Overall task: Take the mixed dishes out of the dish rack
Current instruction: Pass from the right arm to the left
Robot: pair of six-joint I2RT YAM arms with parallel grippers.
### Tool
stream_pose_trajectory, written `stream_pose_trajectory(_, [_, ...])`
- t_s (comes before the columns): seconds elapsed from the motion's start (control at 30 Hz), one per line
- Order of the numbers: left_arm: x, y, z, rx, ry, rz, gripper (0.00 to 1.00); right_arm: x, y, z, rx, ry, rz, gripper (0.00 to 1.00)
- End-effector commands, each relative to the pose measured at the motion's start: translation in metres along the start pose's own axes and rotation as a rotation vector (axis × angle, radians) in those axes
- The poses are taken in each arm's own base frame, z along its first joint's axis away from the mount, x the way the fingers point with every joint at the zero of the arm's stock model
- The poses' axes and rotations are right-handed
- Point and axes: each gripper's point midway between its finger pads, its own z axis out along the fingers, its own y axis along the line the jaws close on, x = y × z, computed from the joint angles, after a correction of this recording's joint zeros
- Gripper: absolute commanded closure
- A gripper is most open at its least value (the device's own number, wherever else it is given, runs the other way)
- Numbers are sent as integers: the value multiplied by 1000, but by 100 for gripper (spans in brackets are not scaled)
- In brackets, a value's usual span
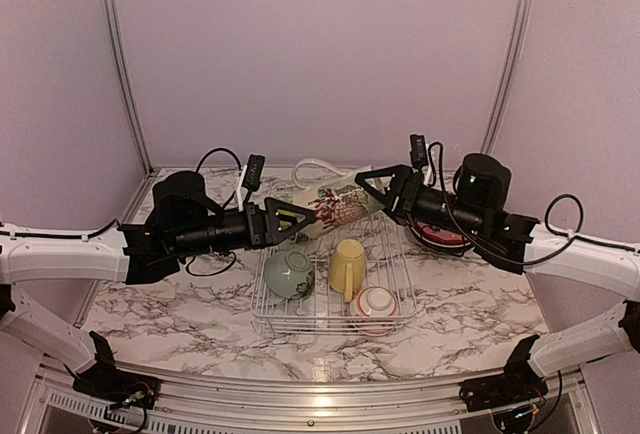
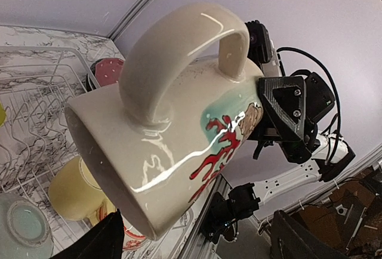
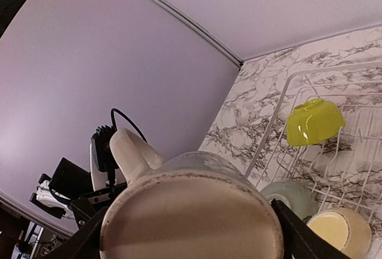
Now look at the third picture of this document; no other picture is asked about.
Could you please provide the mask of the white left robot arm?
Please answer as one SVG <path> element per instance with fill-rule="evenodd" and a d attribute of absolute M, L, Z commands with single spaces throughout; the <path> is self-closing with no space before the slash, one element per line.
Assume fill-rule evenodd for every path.
<path fill-rule="evenodd" d="M 87 199 L 96 210 L 109 207 L 126 188 L 126 180 L 111 153 L 90 156 L 90 171 L 62 158 L 54 174 L 42 174 L 30 202 L 55 218 L 74 219 L 72 202 Z"/>

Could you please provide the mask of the patterned cream mug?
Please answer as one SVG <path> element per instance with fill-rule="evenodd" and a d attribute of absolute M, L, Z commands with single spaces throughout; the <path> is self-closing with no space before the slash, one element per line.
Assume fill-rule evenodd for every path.
<path fill-rule="evenodd" d="M 210 152 L 168 161 L 121 128 L 110 149 L 127 188 L 101 226 L 101 258 L 282 258 L 280 222 L 230 162 Z"/>

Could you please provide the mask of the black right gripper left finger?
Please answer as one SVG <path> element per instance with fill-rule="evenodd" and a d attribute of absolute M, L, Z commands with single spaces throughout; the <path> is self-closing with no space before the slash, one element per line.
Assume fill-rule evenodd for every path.
<path fill-rule="evenodd" d="M 99 210 L 71 238 L 42 258 L 100 259 L 100 232 L 107 207 Z"/>

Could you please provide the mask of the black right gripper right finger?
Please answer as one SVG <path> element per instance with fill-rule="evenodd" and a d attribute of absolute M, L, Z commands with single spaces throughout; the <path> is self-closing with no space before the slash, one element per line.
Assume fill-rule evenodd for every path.
<path fill-rule="evenodd" d="M 285 258 L 350 258 L 316 235 L 282 201 L 271 206 L 282 226 Z"/>

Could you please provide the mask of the yellow mug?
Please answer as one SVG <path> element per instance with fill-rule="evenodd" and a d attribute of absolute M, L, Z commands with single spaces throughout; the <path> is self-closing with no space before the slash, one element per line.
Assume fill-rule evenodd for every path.
<path fill-rule="evenodd" d="M 307 226 L 324 241 L 350 258 L 365 258 L 370 249 L 371 227 L 354 210 L 326 209 L 313 216 Z"/>

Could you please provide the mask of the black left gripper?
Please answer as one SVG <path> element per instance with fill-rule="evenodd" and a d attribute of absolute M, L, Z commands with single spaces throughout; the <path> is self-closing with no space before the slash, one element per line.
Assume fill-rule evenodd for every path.
<path fill-rule="evenodd" d="M 90 171 L 62 158 L 52 176 L 42 174 L 39 179 L 38 207 L 55 218 L 74 219 L 72 204 L 75 200 L 87 199 L 98 211 L 110 206 L 126 187 L 121 170 L 117 169 L 116 184 L 95 192 Z"/>

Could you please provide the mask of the lime green bowl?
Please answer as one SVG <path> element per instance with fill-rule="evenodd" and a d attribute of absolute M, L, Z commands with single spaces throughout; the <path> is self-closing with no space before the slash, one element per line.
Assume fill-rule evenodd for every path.
<path fill-rule="evenodd" d="M 346 121 L 337 105 L 314 98 L 295 106 L 286 121 L 286 136 L 290 146 L 321 143 L 337 135 Z"/>

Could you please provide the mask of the light blue bowl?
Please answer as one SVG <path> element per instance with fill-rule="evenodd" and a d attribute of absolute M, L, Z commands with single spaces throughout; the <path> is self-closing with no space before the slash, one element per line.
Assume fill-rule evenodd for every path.
<path fill-rule="evenodd" d="M 318 203 L 306 186 L 291 181 L 276 181 L 264 187 L 260 193 L 269 201 L 282 201 L 303 222 L 307 223 L 318 213 Z"/>

